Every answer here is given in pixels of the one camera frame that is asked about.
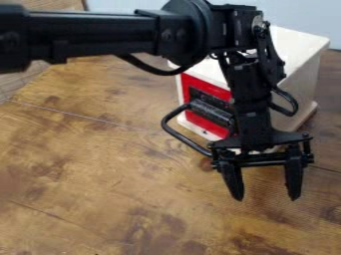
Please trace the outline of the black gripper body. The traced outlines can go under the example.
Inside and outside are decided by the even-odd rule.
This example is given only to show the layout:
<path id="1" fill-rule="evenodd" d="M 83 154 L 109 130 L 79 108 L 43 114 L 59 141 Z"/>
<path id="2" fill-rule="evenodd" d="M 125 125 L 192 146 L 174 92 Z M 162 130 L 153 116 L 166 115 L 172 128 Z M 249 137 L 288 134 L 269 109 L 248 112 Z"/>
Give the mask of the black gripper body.
<path id="1" fill-rule="evenodd" d="M 215 141 L 212 164 L 217 170 L 283 165 L 287 170 L 303 170 L 315 162 L 308 133 L 283 131 L 272 126 L 271 113 L 237 118 L 239 132 Z"/>

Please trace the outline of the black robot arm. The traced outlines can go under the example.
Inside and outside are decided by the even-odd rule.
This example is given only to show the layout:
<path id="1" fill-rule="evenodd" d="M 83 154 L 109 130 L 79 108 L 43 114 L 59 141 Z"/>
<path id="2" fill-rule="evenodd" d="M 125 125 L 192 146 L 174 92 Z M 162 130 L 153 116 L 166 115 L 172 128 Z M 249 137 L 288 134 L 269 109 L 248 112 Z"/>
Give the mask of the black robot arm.
<path id="1" fill-rule="evenodd" d="M 202 94 L 180 106 L 229 130 L 207 146 L 180 140 L 212 160 L 236 200 L 244 198 L 243 169 L 280 165 L 291 198 L 299 198 L 305 167 L 313 163 L 312 137 L 279 130 L 271 114 L 292 117 L 275 97 L 292 96 L 279 87 L 285 63 L 272 41 L 261 11 L 245 5 L 213 5 L 208 0 L 169 0 L 161 10 L 132 14 L 33 11 L 0 4 L 0 74 L 19 73 L 35 61 L 63 64 L 78 57 L 114 55 L 149 73 L 164 70 L 142 62 L 148 53 L 169 59 L 184 73 L 205 58 L 217 60 L 232 91 L 231 102 Z"/>

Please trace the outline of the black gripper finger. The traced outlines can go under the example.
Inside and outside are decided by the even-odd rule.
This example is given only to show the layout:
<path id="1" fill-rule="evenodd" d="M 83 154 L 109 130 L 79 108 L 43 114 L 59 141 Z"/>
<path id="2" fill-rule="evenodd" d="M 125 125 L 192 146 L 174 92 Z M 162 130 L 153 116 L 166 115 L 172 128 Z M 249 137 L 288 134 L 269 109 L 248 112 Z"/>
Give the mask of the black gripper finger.
<path id="1" fill-rule="evenodd" d="M 227 152 L 220 160 L 220 173 L 229 189 L 232 197 L 241 201 L 244 199 L 245 187 L 243 180 L 241 167 L 235 162 L 235 152 Z"/>
<path id="2" fill-rule="evenodd" d="M 287 149 L 288 158 L 285 161 L 285 185 L 292 200 L 301 196 L 303 188 L 303 153 L 299 145 L 291 145 Z"/>

